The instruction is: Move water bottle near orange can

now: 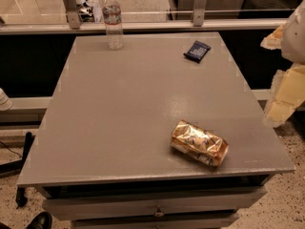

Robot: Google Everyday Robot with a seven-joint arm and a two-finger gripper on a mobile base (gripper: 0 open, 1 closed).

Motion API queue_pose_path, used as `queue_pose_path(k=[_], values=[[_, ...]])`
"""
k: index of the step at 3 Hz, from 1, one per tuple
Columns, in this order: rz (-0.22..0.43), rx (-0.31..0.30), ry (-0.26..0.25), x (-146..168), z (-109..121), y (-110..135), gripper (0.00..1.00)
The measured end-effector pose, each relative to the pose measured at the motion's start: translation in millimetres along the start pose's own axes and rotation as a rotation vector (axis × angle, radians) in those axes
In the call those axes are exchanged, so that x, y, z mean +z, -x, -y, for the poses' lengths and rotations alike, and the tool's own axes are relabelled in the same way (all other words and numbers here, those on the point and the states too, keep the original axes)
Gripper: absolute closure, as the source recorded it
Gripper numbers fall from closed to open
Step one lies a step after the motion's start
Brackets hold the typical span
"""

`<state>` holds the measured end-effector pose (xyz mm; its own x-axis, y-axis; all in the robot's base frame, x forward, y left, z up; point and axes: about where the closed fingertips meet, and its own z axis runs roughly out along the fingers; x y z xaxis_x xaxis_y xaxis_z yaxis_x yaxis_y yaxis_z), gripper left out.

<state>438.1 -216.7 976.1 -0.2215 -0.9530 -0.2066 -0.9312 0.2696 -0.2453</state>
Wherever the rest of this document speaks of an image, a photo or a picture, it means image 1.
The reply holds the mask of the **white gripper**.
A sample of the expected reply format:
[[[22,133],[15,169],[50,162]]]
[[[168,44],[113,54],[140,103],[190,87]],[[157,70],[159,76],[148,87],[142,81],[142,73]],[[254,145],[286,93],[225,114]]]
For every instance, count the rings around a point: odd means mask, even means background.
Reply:
[[[287,60],[294,62],[287,71],[277,70],[270,97],[264,108],[263,123],[272,128],[284,124],[305,102],[305,0],[260,46],[267,50],[280,50]]]

